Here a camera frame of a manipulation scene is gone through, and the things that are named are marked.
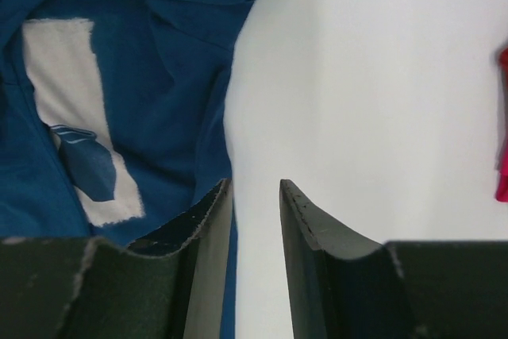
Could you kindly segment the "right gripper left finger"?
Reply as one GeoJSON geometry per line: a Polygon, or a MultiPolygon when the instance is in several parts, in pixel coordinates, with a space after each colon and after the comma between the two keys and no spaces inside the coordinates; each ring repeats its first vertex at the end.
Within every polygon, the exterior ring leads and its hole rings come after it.
{"type": "Polygon", "coordinates": [[[224,179],[127,248],[101,237],[2,239],[2,337],[220,337],[232,217],[224,179]]]}

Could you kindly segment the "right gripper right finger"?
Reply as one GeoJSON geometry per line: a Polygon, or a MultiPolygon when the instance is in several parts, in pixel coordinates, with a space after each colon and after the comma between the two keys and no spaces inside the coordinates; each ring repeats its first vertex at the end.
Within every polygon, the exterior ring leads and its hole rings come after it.
{"type": "Polygon", "coordinates": [[[297,338],[504,338],[504,241],[377,243],[279,185],[297,338]]]}

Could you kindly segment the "navy blue t shirt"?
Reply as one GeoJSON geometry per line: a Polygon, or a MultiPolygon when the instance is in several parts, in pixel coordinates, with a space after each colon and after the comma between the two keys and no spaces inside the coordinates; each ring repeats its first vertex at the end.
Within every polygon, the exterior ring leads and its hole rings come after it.
{"type": "MultiPolygon", "coordinates": [[[[225,97],[254,2],[1,0],[1,241],[127,248],[232,184],[225,97]]],[[[218,338],[236,287],[233,207],[218,338]]]]}

